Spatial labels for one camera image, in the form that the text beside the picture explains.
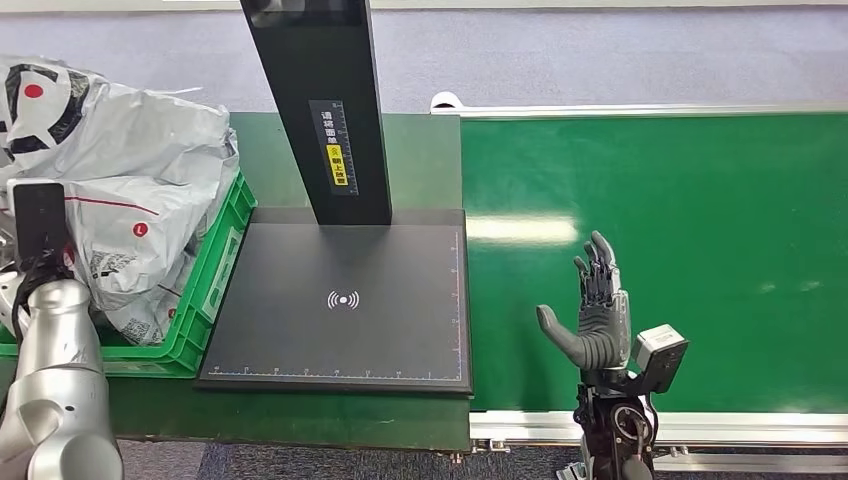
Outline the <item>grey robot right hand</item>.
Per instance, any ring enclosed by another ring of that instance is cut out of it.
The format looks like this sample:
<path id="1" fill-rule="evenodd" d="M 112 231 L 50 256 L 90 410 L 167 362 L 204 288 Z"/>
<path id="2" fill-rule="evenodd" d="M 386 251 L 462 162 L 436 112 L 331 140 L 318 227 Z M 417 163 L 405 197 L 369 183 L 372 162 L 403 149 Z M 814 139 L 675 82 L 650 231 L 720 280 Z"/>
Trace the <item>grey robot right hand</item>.
<path id="1" fill-rule="evenodd" d="M 579 283 L 577 330 L 563 326 L 547 305 L 535 307 L 536 317 L 547 338 L 577 368 L 622 369 L 630 356 L 629 294 L 614 250 L 599 231 L 591 233 L 584 251 L 585 257 L 573 259 Z"/>

